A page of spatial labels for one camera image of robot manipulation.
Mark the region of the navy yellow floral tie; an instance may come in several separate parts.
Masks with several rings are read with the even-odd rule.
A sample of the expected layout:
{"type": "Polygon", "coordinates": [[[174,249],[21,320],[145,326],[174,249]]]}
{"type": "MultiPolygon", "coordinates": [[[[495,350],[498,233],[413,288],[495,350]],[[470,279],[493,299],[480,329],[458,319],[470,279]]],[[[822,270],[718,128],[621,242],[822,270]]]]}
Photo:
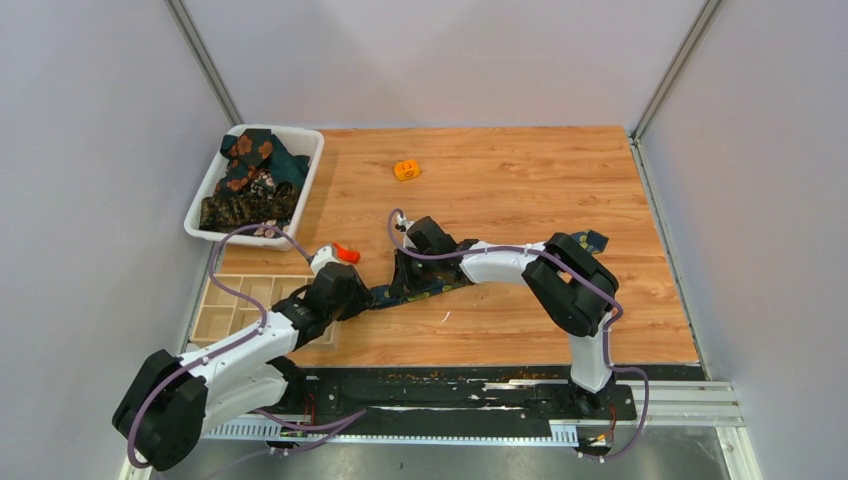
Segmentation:
{"type": "Polygon", "coordinates": [[[464,273],[439,273],[430,265],[418,265],[417,260],[398,250],[394,252],[394,257],[392,282],[371,289],[374,295],[373,310],[396,307],[475,284],[464,273]]]}

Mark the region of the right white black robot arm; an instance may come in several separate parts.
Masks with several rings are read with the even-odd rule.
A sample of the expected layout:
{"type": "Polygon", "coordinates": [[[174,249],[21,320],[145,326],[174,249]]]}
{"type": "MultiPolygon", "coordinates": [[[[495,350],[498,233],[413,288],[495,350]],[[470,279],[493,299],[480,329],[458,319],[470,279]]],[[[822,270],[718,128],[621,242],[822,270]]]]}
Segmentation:
{"type": "Polygon", "coordinates": [[[399,208],[390,212],[387,230],[394,273],[378,296],[383,304],[484,283],[525,286],[568,336],[575,411],[592,418],[609,407],[613,370],[605,324],[618,306],[619,283],[579,241],[557,232],[523,245],[457,242],[431,217],[410,220],[399,208]]]}

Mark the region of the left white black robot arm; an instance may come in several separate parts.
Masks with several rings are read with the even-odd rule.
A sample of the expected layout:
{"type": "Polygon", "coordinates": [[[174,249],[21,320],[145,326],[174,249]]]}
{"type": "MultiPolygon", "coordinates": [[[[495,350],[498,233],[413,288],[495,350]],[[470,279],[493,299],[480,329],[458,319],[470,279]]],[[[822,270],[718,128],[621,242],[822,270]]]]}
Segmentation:
{"type": "Polygon", "coordinates": [[[202,435],[260,407],[298,411],[304,383],[280,368],[290,353],[334,322],[370,309],[373,292],[351,265],[330,262],[313,281],[260,310],[260,318],[194,352],[164,349],[141,364],[112,417],[136,468],[166,471],[185,459],[202,435]]]}

